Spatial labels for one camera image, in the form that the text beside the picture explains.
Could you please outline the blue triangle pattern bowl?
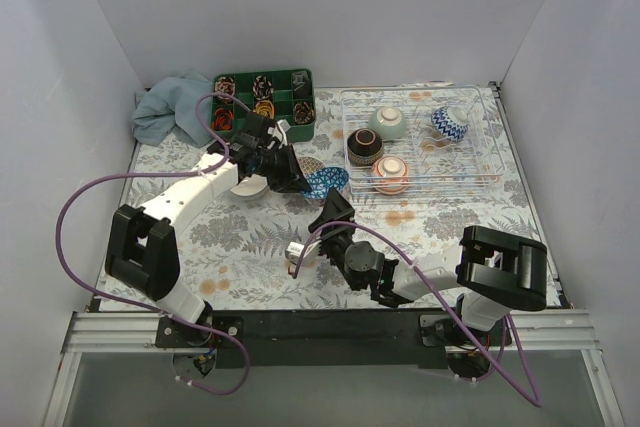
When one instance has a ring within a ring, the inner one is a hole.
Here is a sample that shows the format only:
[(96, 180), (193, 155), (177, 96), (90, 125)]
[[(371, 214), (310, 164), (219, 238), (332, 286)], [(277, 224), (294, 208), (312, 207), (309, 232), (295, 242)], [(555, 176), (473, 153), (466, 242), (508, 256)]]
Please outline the blue triangle pattern bowl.
[(302, 193), (309, 203), (323, 202), (331, 188), (335, 188), (342, 196), (346, 196), (349, 190), (349, 174), (340, 167), (324, 167), (310, 173), (306, 181), (311, 187), (310, 191)]

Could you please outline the plain white bowl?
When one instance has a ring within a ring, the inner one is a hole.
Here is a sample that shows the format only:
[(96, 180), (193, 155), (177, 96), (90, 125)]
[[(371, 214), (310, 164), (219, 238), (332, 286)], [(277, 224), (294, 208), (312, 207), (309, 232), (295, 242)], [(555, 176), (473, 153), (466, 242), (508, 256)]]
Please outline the plain white bowl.
[(229, 193), (241, 200), (253, 200), (260, 198), (269, 190), (267, 179), (253, 175), (243, 179), (237, 186), (232, 188)]

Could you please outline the blue zigzag pattern bowl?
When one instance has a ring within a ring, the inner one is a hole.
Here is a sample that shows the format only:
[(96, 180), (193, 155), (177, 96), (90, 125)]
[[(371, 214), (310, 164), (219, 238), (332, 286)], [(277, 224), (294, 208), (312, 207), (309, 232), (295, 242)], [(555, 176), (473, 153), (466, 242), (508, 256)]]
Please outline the blue zigzag pattern bowl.
[(434, 129), (451, 142), (460, 142), (469, 129), (469, 114), (462, 107), (440, 107), (431, 114)]

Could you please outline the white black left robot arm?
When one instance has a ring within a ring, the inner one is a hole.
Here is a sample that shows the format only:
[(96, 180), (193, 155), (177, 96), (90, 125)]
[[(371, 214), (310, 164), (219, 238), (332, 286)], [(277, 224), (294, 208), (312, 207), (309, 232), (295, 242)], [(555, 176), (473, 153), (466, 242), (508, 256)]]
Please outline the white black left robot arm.
[(180, 278), (179, 234), (247, 178), (265, 179), (273, 192), (309, 191), (287, 138), (289, 128), (286, 120), (250, 112), (229, 139), (211, 143), (186, 178), (139, 207), (119, 207), (113, 216), (106, 273), (181, 319), (178, 334), (190, 346), (211, 339), (213, 309)]

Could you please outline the brown checker pattern bowl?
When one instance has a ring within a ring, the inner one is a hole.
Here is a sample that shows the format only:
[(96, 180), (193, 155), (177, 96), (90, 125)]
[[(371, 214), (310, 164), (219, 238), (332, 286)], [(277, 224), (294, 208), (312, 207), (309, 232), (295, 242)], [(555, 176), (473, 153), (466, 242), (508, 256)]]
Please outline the brown checker pattern bowl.
[(298, 164), (305, 177), (325, 168), (325, 164), (322, 161), (311, 156), (299, 157)]

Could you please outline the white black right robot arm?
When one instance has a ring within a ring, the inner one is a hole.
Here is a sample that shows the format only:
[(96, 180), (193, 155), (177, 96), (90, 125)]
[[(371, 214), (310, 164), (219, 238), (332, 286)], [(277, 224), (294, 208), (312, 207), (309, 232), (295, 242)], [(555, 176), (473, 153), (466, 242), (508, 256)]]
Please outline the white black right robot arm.
[(438, 254), (409, 261), (388, 258), (368, 241), (354, 241), (359, 228), (354, 208), (329, 190), (320, 215), (308, 227), (303, 257), (327, 258), (353, 291), (367, 290), (374, 302), (397, 308), (455, 288), (468, 292), (456, 301), (454, 336), (475, 344), (512, 311), (546, 308), (547, 247), (536, 240), (472, 225), (461, 240)]

